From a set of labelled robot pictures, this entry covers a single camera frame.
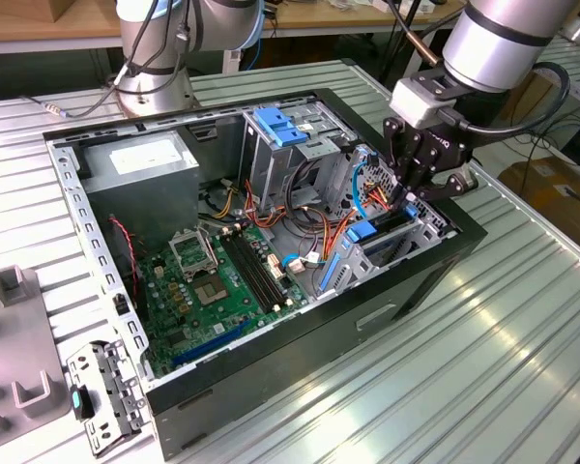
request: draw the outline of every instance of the metal slotted workbench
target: metal slotted workbench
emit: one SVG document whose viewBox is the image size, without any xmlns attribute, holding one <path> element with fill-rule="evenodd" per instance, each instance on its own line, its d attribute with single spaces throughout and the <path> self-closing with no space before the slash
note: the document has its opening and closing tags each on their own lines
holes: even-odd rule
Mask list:
<svg viewBox="0 0 580 464">
<path fill-rule="evenodd" d="M 331 87 L 376 129 L 388 94 L 341 62 L 194 79 L 203 104 Z M 100 91 L 47 97 L 68 109 Z M 0 267 L 34 267 L 61 359 L 113 339 L 42 131 L 65 123 L 0 101 Z M 458 200 L 489 233 L 419 310 L 173 462 L 574 462 L 580 454 L 580 250 L 494 181 Z M 87 462 L 72 413 L 0 449 L 0 463 Z M 150 424 L 107 458 L 159 462 Z"/>
</svg>

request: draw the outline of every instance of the green circuit board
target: green circuit board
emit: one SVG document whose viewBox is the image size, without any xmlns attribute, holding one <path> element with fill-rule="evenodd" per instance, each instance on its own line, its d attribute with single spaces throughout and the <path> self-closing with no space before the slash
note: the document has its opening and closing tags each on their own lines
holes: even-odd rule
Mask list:
<svg viewBox="0 0 580 464">
<path fill-rule="evenodd" d="M 260 251 L 260 257 L 272 253 L 270 244 L 256 227 L 248 227 L 243 238 L 259 248 L 254 250 L 256 255 Z M 157 377 L 178 367 L 177 357 L 185 353 L 203 347 L 202 356 L 212 351 L 207 350 L 211 343 L 219 343 L 214 348 L 217 349 L 307 304 L 303 289 L 292 277 L 287 277 L 285 288 L 280 283 L 275 284 L 284 299 L 292 303 L 281 305 L 279 311 L 263 310 L 222 243 L 220 237 L 210 238 L 218 262 L 217 271 L 196 275 L 191 282 L 185 280 L 169 245 L 137 263 L 143 274 L 148 309 L 148 319 L 142 321 L 150 342 L 147 359 Z M 176 246 L 176 250 L 183 266 L 206 257 L 197 240 L 184 242 Z M 268 269 L 266 262 L 262 266 Z"/>
</svg>

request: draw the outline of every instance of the ram slot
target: ram slot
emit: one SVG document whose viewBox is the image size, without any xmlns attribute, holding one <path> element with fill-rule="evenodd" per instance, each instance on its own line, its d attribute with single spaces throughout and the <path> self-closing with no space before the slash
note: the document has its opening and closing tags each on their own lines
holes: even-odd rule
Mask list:
<svg viewBox="0 0 580 464">
<path fill-rule="evenodd" d="M 243 237 L 229 237 L 222 241 L 222 244 L 232 264 L 264 312 L 269 313 L 275 305 L 283 304 L 283 295 L 273 277 L 264 269 L 258 256 Z"/>
</svg>

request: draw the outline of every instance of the teal button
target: teal button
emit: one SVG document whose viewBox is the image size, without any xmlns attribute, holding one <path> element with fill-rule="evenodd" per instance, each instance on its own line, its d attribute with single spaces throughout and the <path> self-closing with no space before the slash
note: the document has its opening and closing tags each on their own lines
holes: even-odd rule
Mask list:
<svg viewBox="0 0 580 464">
<path fill-rule="evenodd" d="M 74 408 L 78 408 L 79 407 L 79 391 L 74 391 L 72 393 L 72 399 L 73 399 L 73 407 Z"/>
</svg>

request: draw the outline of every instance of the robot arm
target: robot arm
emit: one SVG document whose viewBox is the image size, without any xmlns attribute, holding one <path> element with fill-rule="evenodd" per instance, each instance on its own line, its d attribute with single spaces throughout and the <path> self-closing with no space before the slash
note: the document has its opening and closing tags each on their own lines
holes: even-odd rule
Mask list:
<svg viewBox="0 0 580 464">
<path fill-rule="evenodd" d="M 118 0 L 123 53 L 132 57 L 116 89 L 120 105 L 137 116 L 192 106 L 186 53 L 252 46 L 263 10 L 264 0 Z"/>
<path fill-rule="evenodd" d="M 568 75 L 558 65 L 535 62 L 576 3 L 471 0 L 445 45 L 443 65 L 396 83 L 390 106 L 398 116 L 384 122 L 391 143 L 387 164 L 397 180 L 394 209 L 415 196 L 433 200 L 473 189 L 477 181 L 468 169 L 442 185 L 432 177 L 464 168 L 473 148 L 521 133 L 556 112 L 568 94 Z M 552 110 L 524 127 L 486 127 L 500 112 L 499 97 L 533 67 L 549 69 L 562 81 Z"/>
</svg>

